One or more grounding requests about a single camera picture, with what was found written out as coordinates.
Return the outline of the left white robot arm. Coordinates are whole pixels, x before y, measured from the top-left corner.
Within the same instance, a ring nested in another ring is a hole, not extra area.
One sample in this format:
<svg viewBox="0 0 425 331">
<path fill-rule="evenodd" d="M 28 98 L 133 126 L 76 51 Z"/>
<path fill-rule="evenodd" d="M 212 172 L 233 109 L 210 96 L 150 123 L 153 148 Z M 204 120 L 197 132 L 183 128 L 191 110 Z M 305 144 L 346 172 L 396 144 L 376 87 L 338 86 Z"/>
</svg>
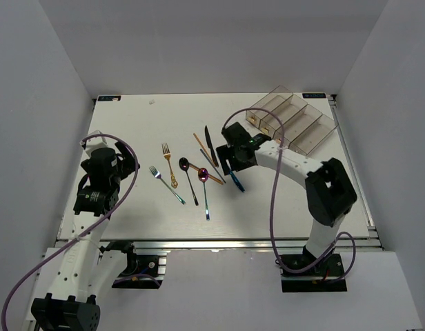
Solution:
<svg viewBox="0 0 425 331">
<path fill-rule="evenodd" d="M 96 330 L 99 305 L 117 275 L 137 269 L 135 255 L 99 247 L 111 215 L 128 195 L 121 191 L 121 181 L 138 175 L 137 156 L 120 141 L 113 148 L 87 144 L 85 151 L 85 174 L 77 185 L 72 231 L 60 252 L 61 265 L 46 294 L 34 299 L 30 308 L 40 330 Z"/>
</svg>

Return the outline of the black knife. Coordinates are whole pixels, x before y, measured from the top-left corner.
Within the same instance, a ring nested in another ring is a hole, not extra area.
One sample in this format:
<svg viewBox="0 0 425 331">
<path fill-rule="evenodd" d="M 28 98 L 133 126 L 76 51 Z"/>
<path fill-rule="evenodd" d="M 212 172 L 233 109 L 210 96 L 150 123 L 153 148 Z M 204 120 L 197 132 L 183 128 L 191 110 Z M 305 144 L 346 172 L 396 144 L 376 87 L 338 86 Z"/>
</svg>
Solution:
<svg viewBox="0 0 425 331">
<path fill-rule="evenodd" d="M 204 133 L 205 133 L 205 138 L 206 138 L 207 146 L 210 149 L 210 155 L 212 157 L 212 162 L 215 165 L 215 167 L 218 168 L 219 167 L 219 163 L 218 163 L 218 160 L 217 160 L 217 156 L 215 154 L 215 149 L 213 147 L 213 143 L 212 143 L 212 140 L 211 140 L 211 137 L 210 137 L 208 126 L 205 126 Z"/>
</svg>

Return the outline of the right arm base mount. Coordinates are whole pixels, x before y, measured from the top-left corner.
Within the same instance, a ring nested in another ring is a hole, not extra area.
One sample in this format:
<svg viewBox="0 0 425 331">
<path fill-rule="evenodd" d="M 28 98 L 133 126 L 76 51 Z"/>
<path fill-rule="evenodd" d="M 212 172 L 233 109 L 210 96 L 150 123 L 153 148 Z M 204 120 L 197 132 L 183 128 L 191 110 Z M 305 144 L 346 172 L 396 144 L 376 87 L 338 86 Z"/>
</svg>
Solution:
<svg viewBox="0 0 425 331">
<path fill-rule="evenodd" d="M 348 290 L 344 274 L 344 265 L 340 254 L 331 254 L 312 269 L 293 274 L 281 270 L 281 289 L 283 293 L 346 292 Z"/>
</svg>

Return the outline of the blue knife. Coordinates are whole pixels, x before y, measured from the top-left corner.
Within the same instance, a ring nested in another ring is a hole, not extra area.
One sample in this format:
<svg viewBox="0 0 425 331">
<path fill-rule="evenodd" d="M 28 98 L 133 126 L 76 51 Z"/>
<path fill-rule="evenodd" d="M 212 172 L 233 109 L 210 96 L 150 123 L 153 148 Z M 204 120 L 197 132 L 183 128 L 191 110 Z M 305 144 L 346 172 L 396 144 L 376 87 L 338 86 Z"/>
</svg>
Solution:
<svg viewBox="0 0 425 331">
<path fill-rule="evenodd" d="M 241 192 L 245 192 L 245 188 L 243 187 L 243 185 L 241 184 L 241 182 L 239 181 L 239 179 L 236 177 L 236 175 L 234 174 L 233 171 L 230 171 L 230 177 L 233 180 L 234 184 L 237 186 L 237 188 L 241 191 Z"/>
</svg>

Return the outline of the black spoon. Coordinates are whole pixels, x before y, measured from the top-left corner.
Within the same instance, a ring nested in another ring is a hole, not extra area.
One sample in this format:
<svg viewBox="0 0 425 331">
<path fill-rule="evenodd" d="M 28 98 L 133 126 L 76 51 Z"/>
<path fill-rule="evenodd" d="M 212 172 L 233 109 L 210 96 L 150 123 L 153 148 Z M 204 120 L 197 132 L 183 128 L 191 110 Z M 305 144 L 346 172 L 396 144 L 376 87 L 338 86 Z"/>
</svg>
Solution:
<svg viewBox="0 0 425 331">
<path fill-rule="evenodd" d="M 186 173 L 186 177 L 187 177 L 187 180 L 188 180 L 188 184 L 190 186 L 190 191 L 192 193 L 193 201 L 194 201 L 195 205 L 198 206 L 199 205 L 199 202 L 198 202 L 197 196 L 195 194 L 195 190 L 194 190 L 194 188 L 192 186 L 192 182 L 191 182 L 190 177 L 189 177 L 189 174 L 188 174 L 188 171 L 189 171 L 189 168 L 190 168 L 190 164 L 189 164 L 187 158 L 181 157 L 179 159 L 179 167 L 181 168 L 181 170 L 183 170 Z"/>
</svg>

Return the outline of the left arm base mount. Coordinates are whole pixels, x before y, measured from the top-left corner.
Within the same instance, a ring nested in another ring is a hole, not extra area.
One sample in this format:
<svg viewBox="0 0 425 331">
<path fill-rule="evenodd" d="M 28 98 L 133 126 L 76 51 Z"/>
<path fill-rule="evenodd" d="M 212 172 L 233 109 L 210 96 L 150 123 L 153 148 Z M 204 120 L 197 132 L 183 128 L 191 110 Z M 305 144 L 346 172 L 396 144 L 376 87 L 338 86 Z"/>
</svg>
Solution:
<svg viewBox="0 0 425 331">
<path fill-rule="evenodd" d="M 135 252 L 132 241 L 110 241 L 99 247 L 99 257 L 107 251 L 120 251 L 126 259 L 126 268 L 114 281 L 112 288 L 120 289 L 159 289 L 159 259 L 156 254 L 139 254 Z"/>
</svg>

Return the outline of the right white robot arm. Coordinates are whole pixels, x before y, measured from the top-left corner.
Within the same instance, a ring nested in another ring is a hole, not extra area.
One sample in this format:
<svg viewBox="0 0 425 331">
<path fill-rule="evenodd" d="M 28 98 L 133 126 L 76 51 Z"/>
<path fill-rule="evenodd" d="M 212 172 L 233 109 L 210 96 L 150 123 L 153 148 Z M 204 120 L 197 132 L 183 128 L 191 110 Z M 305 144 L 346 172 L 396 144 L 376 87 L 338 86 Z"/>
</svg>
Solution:
<svg viewBox="0 0 425 331">
<path fill-rule="evenodd" d="M 333 249 L 339 227 L 357 201 L 343 163 L 336 158 L 319 161 L 280 148 L 265 134 L 252 137 L 238 122 L 223 128 L 221 134 L 226 144 L 216 151 L 225 175 L 261 166 L 305 189 L 313 224 L 303 248 L 303 265 L 308 273 L 321 274 L 328 267 L 326 255 Z"/>
</svg>

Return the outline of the iridescent pink spoon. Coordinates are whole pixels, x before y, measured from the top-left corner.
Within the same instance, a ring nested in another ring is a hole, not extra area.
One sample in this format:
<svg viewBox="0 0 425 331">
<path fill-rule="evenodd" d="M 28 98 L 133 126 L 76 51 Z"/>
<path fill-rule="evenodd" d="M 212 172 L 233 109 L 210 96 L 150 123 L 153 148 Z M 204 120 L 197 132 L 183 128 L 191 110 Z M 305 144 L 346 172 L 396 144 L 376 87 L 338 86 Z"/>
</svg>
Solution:
<svg viewBox="0 0 425 331">
<path fill-rule="evenodd" d="M 209 210 L 209 206 L 208 206 L 208 197 L 207 197 L 207 193 L 206 193 L 206 182 L 209 178 L 209 173 L 208 173 L 207 169 L 200 168 L 198 170 L 197 174 L 198 174 L 198 179 L 203 183 L 206 220 L 210 221 L 210 210 Z"/>
</svg>

